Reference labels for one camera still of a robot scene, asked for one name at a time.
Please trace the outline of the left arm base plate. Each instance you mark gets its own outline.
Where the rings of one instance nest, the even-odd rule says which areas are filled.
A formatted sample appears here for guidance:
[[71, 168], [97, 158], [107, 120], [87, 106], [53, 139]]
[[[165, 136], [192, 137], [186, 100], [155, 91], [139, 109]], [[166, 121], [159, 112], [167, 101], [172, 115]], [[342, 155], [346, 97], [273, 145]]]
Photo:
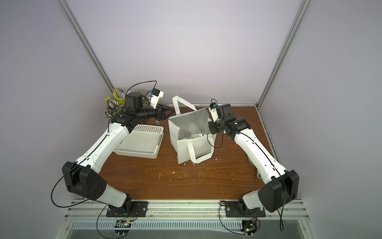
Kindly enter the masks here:
[[145, 217], [148, 204], [147, 201], [128, 201], [121, 207], [108, 205], [106, 217]]

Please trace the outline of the white insulated delivery bag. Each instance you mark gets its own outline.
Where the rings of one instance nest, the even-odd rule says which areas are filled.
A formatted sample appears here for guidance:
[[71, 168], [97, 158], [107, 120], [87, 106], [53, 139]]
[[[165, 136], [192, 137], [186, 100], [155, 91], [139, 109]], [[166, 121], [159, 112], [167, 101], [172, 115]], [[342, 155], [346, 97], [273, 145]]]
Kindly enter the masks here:
[[207, 108], [196, 107], [179, 96], [172, 98], [176, 115], [168, 119], [170, 140], [178, 164], [202, 163], [212, 158], [216, 135], [209, 132], [211, 122]]

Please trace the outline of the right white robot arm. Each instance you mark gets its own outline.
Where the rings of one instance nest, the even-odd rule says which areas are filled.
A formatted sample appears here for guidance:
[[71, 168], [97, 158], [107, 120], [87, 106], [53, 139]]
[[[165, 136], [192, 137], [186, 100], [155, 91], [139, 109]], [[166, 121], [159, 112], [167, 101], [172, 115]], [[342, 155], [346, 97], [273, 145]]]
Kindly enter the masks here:
[[281, 210], [297, 196], [299, 175], [288, 171], [266, 150], [259, 141], [250, 124], [244, 118], [236, 118], [230, 104], [211, 103], [209, 122], [211, 134], [223, 132], [228, 135], [247, 154], [249, 162], [255, 166], [265, 186], [248, 192], [238, 199], [243, 213], [248, 214], [257, 208], [269, 212]]

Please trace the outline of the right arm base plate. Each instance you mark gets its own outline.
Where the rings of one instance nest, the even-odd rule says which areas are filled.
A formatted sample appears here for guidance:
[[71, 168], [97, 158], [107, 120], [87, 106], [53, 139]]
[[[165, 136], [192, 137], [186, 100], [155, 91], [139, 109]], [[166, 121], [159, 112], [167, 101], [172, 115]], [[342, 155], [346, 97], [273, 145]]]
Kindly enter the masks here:
[[264, 208], [244, 210], [238, 201], [221, 201], [224, 214], [227, 218], [265, 218]]

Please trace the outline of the white ice pack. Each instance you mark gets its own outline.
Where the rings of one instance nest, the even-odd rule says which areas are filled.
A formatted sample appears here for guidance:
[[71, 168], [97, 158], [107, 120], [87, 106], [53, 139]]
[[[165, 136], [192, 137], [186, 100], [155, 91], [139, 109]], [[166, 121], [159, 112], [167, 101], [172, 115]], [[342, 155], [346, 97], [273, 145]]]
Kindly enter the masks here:
[[184, 129], [182, 132], [182, 139], [193, 139], [206, 136], [206, 131], [202, 128], [189, 128]]

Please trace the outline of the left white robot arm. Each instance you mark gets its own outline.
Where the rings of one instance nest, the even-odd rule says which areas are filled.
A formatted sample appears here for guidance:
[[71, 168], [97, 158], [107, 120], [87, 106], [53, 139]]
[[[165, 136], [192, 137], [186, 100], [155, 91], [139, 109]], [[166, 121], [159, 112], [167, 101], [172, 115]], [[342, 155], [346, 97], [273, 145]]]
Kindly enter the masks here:
[[107, 130], [83, 156], [75, 162], [66, 162], [62, 168], [69, 192], [107, 204], [121, 214], [132, 211], [130, 195], [109, 186], [99, 173], [114, 150], [132, 157], [157, 157], [163, 128], [144, 122], [151, 119], [160, 122], [169, 117], [166, 112], [174, 113], [173, 109], [159, 103], [163, 95], [158, 89], [151, 90], [147, 106], [143, 104], [144, 96], [138, 92], [126, 94], [123, 107], [110, 104], [117, 113]]

